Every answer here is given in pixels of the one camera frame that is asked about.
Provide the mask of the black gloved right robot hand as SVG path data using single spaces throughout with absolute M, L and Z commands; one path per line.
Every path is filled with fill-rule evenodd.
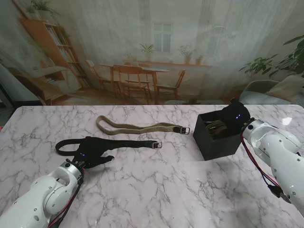
M 251 119 L 248 109 L 237 98 L 232 98 L 230 104 L 220 110 L 218 117 L 233 134 L 239 134 Z

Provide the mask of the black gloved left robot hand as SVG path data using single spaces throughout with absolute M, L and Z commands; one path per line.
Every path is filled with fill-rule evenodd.
M 106 151 L 112 149 L 110 140 L 87 136 L 84 139 L 79 139 L 77 144 L 79 147 L 73 162 L 82 162 L 84 169 L 90 169 L 114 160 L 114 156 L 103 156 Z

